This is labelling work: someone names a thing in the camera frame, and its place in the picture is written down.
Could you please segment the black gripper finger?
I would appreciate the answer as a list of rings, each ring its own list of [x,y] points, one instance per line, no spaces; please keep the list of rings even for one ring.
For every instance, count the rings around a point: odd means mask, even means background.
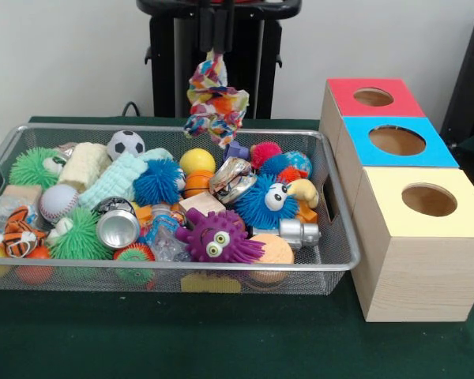
[[[198,1],[199,47],[210,52],[214,47],[216,10],[210,0]]]
[[[224,0],[217,10],[217,53],[224,54],[232,49],[235,1]]]

